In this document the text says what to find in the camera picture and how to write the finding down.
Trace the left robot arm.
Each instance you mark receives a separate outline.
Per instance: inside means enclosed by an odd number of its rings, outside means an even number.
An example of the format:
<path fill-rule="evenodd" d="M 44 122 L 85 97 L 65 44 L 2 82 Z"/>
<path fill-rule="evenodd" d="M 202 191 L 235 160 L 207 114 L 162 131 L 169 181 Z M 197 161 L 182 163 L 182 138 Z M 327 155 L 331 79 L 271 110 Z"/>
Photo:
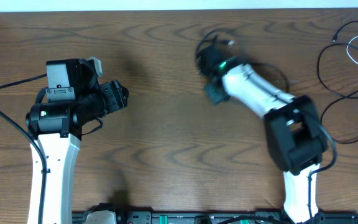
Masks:
<path fill-rule="evenodd" d="M 127 106 L 129 91 L 117 80 L 99 83 L 96 57 L 51 60 L 48 85 L 26 115 L 32 152 L 28 223 L 71 223 L 75 163 L 83 126 Z"/>

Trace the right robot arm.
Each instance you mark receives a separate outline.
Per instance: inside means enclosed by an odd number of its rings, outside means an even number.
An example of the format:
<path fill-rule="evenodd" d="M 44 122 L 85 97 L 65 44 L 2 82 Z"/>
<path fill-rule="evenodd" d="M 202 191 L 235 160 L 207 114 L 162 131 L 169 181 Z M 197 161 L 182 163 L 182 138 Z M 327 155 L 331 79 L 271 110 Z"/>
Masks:
<path fill-rule="evenodd" d="M 226 57 L 214 45 L 197 51 L 195 61 L 207 78 L 204 90 L 213 104 L 235 98 L 263 121 L 268 152 L 283 172 L 283 209 L 289 221 L 315 221 L 316 176 L 328 144 L 313 101 L 282 91 L 251 64 Z"/>

